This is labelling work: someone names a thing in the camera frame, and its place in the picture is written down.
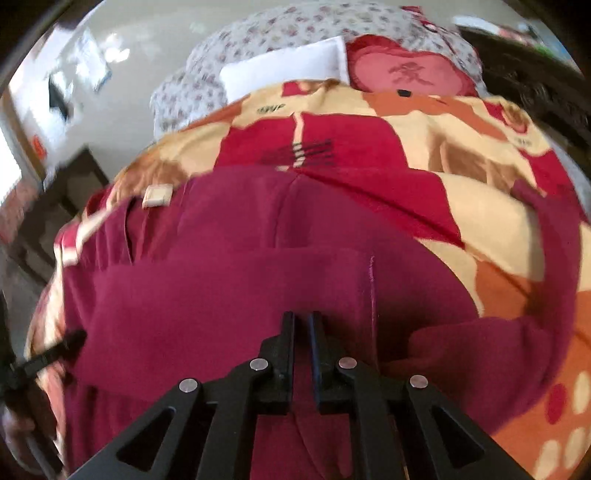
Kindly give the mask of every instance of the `white polka dot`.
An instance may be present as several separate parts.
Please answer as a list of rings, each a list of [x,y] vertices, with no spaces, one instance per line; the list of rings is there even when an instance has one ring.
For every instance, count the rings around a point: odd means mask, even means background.
[[[570,432],[569,439],[564,447],[564,468],[574,468],[584,454],[587,434],[583,427]]]
[[[577,415],[583,413],[587,410],[589,400],[591,400],[591,377],[583,371],[574,382],[573,412]]]
[[[558,468],[560,461],[560,444],[556,440],[548,440],[540,449],[540,456],[535,461],[535,480],[546,480]]]

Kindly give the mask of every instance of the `person's arm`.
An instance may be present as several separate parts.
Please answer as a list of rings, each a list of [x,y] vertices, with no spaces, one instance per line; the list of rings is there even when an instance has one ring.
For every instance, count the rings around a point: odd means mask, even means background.
[[[31,436],[35,428],[39,428],[44,435],[54,440],[57,422],[51,410],[49,398],[42,389],[37,385],[30,386],[27,397],[35,420],[22,405],[9,403],[9,406],[3,407],[2,412],[4,440],[8,450],[23,470],[33,475],[41,475],[42,471],[27,445],[27,437]]]

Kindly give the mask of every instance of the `orange pattern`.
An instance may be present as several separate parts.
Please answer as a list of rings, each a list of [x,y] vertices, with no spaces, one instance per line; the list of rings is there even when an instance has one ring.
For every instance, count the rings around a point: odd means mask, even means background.
[[[499,108],[500,115],[489,112]],[[327,114],[383,118],[391,135],[400,139],[408,166],[440,178],[461,238],[458,244],[417,240],[455,273],[481,316],[511,320],[535,311],[544,278],[537,220],[508,192],[517,178],[538,187],[521,152],[540,158],[551,149],[525,112],[500,98],[487,99],[486,104],[476,98],[404,98],[358,92],[335,82],[302,82],[254,92],[164,137],[122,170],[104,210],[86,212],[58,238],[56,274],[48,286],[48,300],[33,318],[29,353],[61,335],[61,269],[77,261],[84,242],[121,200],[142,195],[150,184],[179,185],[192,175],[207,173],[215,167],[229,132],[269,125],[260,122],[263,119],[291,119],[284,128],[293,144],[277,168],[305,166],[301,142],[310,128],[306,118]],[[537,480],[568,478],[591,442],[591,229],[586,223],[581,234],[575,332],[556,384],[495,436]],[[63,241],[68,235],[74,236],[75,248]],[[43,381],[59,410],[55,382],[50,386],[47,378]]]

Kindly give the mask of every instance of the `metal rivet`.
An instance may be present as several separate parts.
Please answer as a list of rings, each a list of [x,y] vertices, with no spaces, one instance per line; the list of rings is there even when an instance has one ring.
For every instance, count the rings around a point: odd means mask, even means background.
[[[193,378],[185,378],[178,384],[178,389],[183,393],[191,393],[199,386],[199,382]]]
[[[410,384],[414,388],[425,388],[427,385],[429,385],[429,380],[427,380],[427,377],[422,375],[413,375],[410,378]]]
[[[264,370],[268,366],[269,362],[267,362],[267,360],[265,360],[264,358],[255,358],[251,361],[251,368],[256,372]]]
[[[349,356],[344,356],[339,360],[339,367],[344,368],[345,370],[351,370],[357,366],[357,360],[355,358],[351,358]]]

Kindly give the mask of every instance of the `hand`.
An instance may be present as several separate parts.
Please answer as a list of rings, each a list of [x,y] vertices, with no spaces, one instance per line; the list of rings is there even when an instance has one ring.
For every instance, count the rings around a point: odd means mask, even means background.
[[[27,437],[38,428],[55,440],[57,421],[47,394],[36,384],[28,387],[25,397],[22,395],[8,399],[2,413],[2,427],[6,444],[15,460],[29,473],[40,474],[41,469],[27,445]]]

